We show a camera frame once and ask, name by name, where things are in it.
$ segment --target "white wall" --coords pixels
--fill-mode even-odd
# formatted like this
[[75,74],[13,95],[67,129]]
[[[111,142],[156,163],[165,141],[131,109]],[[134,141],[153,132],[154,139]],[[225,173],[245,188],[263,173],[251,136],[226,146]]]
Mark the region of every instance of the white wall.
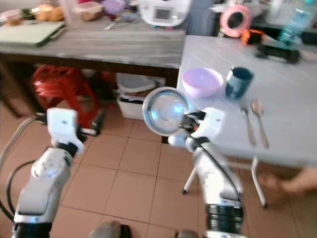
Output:
[[0,0],[0,12],[15,8],[32,8],[40,2],[40,0]]

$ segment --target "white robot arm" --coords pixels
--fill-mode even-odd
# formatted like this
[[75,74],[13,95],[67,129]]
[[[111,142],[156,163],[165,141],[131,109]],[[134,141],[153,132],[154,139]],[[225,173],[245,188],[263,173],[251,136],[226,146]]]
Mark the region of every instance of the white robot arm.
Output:
[[212,140],[220,132],[224,113],[214,108],[184,116],[182,133],[169,137],[169,142],[185,139],[185,147],[193,152],[194,170],[199,176],[206,205],[206,238],[242,238],[242,186],[228,166],[227,159]]
[[33,164],[29,181],[20,193],[14,215],[13,238],[50,237],[73,157],[84,151],[85,134],[99,134],[103,117],[103,114],[98,116],[95,128],[81,129],[77,125],[76,111],[48,109],[47,124],[53,147]]

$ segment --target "white tiled table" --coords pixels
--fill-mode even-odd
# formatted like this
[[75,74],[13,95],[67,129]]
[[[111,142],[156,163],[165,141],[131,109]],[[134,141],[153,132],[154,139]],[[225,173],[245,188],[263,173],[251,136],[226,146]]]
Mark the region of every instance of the white tiled table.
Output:
[[251,159],[256,155],[260,161],[293,167],[317,165],[317,63],[301,60],[291,65],[253,55],[254,48],[242,46],[237,39],[187,36],[177,89],[184,92],[181,76],[190,68],[210,67],[225,78],[233,65],[247,67],[255,79],[244,99],[248,104],[254,98],[263,102],[262,121],[270,148],[263,148],[252,114],[257,146],[250,145],[239,102],[227,100],[223,91],[210,98],[191,99],[200,110],[214,107],[226,112],[214,143],[230,156]]

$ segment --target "blue mug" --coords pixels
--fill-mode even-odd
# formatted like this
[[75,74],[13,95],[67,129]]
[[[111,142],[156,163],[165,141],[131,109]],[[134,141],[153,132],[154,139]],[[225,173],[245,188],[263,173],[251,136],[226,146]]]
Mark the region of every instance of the blue mug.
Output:
[[247,68],[234,67],[227,76],[225,94],[230,99],[240,99],[247,91],[254,74]]

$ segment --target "white appliance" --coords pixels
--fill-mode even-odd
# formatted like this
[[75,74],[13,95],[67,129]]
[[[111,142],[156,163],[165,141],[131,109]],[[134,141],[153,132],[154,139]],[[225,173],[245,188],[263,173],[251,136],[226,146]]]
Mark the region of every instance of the white appliance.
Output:
[[186,19],[192,0],[139,0],[142,19],[155,26],[178,26]]

